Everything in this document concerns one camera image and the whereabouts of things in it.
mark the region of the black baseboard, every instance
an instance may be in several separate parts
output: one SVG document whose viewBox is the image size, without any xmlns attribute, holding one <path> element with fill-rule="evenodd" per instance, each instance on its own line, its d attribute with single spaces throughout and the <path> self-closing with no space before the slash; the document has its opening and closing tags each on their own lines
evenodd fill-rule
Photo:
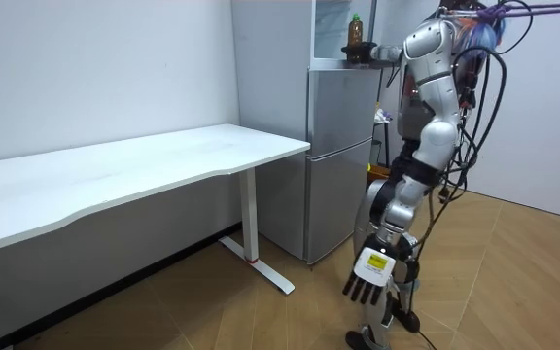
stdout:
<svg viewBox="0 0 560 350">
<path fill-rule="evenodd" d="M 11 345 L 19 344 L 20 342 L 23 342 L 24 340 L 27 340 L 30 337 L 45 331 L 46 329 L 66 320 L 67 318 L 95 305 L 99 301 L 111 297 L 112 295 L 142 281 L 143 279 L 165 269 L 166 267 L 169 267 L 170 265 L 181 261 L 191 254 L 210 246 L 211 244 L 217 242 L 220 238 L 234 233 L 240 229 L 241 223 L 235 224 L 231 227 L 227 227 L 183 249 L 182 251 L 179 251 L 165 259 L 162 259 L 138 271 L 135 271 L 105 288 L 102 288 L 88 296 L 82 297 L 81 299 L 62 307 L 59 310 L 30 323 L 27 326 L 24 326 L 14 332 L 0 337 L 0 350 Z"/>
</svg>

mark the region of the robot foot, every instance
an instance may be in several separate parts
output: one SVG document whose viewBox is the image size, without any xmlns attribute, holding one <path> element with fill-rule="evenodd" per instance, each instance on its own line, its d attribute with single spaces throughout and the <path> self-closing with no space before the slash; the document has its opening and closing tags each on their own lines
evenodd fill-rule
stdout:
<svg viewBox="0 0 560 350">
<path fill-rule="evenodd" d="M 370 333 L 367 327 L 363 328 L 363 332 Z M 390 345 L 381 347 L 375 344 L 371 337 L 367 337 L 361 332 L 349 331 L 345 335 L 345 342 L 352 350 L 392 350 Z"/>
<path fill-rule="evenodd" d="M 409 313 L 403 312 L 401 304 L 396 299 L 393 300 L 392 311 L 395 319 L 401 322 L 408 332 L 418 333 L 420 331 L 420 319 L 416 316 L 414 311 L 409 311 Z"/>
</svg>

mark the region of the desk leg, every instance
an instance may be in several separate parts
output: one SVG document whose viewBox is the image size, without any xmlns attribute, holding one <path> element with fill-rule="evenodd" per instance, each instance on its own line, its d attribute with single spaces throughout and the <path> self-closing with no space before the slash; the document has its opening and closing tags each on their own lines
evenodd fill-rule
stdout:
<svg viewBox="0 0 560 350">
<path fill-rule="evenodd" d="M 220 239 L 220 242 L 275 284 L 280 291 L 288 295 L 296 288 L 293 283 L 259 260 L 259 227 L 257 226 L 257 193 L 254 168 L 239 173 L 239 186 L 241 188 L 241 219 L 243 222 L 243 245 L 245 247 L 241 247 L 228 237 Z"/>
</svg>

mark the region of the white wall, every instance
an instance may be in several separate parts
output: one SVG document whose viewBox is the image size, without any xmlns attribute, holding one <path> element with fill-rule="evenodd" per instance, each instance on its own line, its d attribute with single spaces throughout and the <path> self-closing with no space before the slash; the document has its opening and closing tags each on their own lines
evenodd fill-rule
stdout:
<svg viewBox="0 0 560 350">
<path fill-rule="evenodd" d="M 0 0 L 0 159 L 216 123 L 238 123 L 229 0 Z M 0 336 L 237 223 L 233 180 L 1 249 Z"/>
<path fill-rule="evenodd" d="M 401 5 L 399 1 L 384 3 L 394 7 L 396 3 Z M 422 3 L 414 3 L 407 4 L 402 10 L 421 12 L 425 7 Z M 498 47 L 500 51 L 519 38 L 527 21 L 526 18 L 508 21 L 504 41 Z M 390 20 L 381 23 L 388 24 L 381 30 L 375 27 L 375 32 L 384 34 L 386 44 L 397 44 L 410 30 L 406 25 L 396 25 Z M 470 173 L 469 189 L 560 214 L 560 15 L 536 17 L 524 42 L 505 54 L 503 59 L 508 70 L 505 98 L 479 161 Z M 500 80 L 498 71 L 495 65 L 486 99 L 485 119 L 491 114 L 496 98 Z M 389 72 L 384 72 L 384 80 Z M 398 82 L 382 89 L 382 108 L 395 112 L 393 116 L 397 112 L 398 96 Z M 390 130 L 392 159 L 399 153 L 402 141 L 395 125 L 391 125 Z M 375 136 L 383 140 L 383 127 Z M 380 161 L 384 161 L 383 152 Z"/>
</svg>

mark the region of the yellow label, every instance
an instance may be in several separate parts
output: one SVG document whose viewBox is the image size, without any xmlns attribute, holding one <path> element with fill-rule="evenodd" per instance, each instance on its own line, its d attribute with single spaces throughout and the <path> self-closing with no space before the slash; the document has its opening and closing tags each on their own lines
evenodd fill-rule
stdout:
<svg viewBox="0 0 560 350">
<path fill-rule="evenodd" d="M 370 255 L 370 258 L 368 258 L 368 262 L 369 265 L 379 268 L 379 269 L 384 269 L 384 267 L 386 266 L 387 261 L 381 257 L 378 257 L 374 254 Z"/>
</svg>

